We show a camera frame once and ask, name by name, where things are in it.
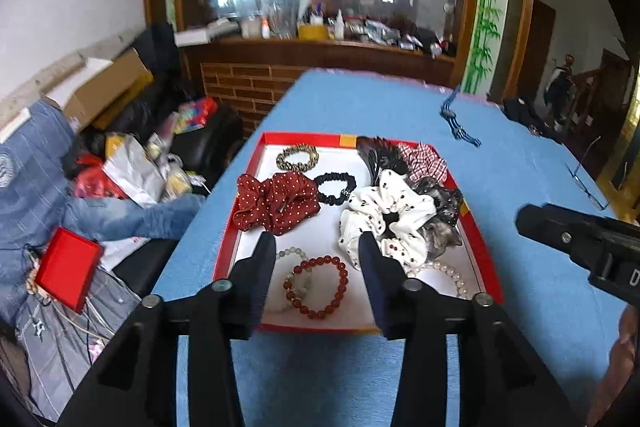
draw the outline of gold bracelet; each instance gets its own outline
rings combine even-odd
[[[285,160],[287,156],[297,152],[308,153],[309,161],[307,163],[291,163]],[[298,144],[297,146],[287,147],[287,149],[282,151],[276,158],[276,165],[278,166],[278,169],[282,169],[283,171],[307,172],[318,164],[319,158],[320,155],[314,146],[310,146],[309,144]]]

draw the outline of red box lid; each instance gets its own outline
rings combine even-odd
[[[40,262],[36,283],[50,296],[81,313],[101,255],[98,243],[58,227]]]

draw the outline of silver screw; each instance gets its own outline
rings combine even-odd
[[[162,299],[158,295],[147,295],[142,299],[142,306],[144,306],[145,308],[154,308],[160,304],[161,300]]]
[[[494,303],[494,298],[488,293],[481,292],[474,295],[474,301],[476,301],[480,306],[487,307]]]
[[[422,281],[420,279],[415,279],[415,277],[410,277],[409,279],[404,280],[402,287],[410,292],[418,292],[422,289]]]
[[[233,283],[228,279],[218,279],[217,281],[213,282],[213,284],[211,285],[211,289],[214,292],[226,292],[228,290],[231,290],[233,286]]]

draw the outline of blue tablecloth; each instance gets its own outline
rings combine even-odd
[[[220,179],[175,250],[155,293],[176,299],[211,281],[236,179],[261,131],[385,136],[433,144],[482,232],[504,290],[505,308],[584,413],[607,367],[623,309],[587,283],[569,258],[516,232],[516,211],[551,202],[596,213],[566,165],[571,153],[532,136],[495,106],[459,99],[458,120],[482,141],[476,149],[453,139],[439,115],[446,95],[413,82],[374,75],[307,72],[264,119]],[[583,179],[588,176],[583,172]],[[600,195],[592,181],[594,194]],[[458,367],[449,339],[447,425],[458,424]],[[178,353],[178,425],[188,425],[186,347]],[[404,343],[378,335],[256,333],[232,350],[247,426],[378,427],[390,423]]]

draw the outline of white scrunchie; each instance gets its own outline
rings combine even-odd
[[[389,224],[394,239],[380,239],[386,224],[383,214],[398,213],[398,221]],[[436,214],[433,198],[413,192],[402,176],[391,170],[380,173],[379,187],[354,190],[349,198],[349,209],[340,215],[338,246],[360,270],[358,242],[363,232],[376,237],[383,255],[392,257],[405,271],[418,268],[427,260],[427,243],[418,232]]]

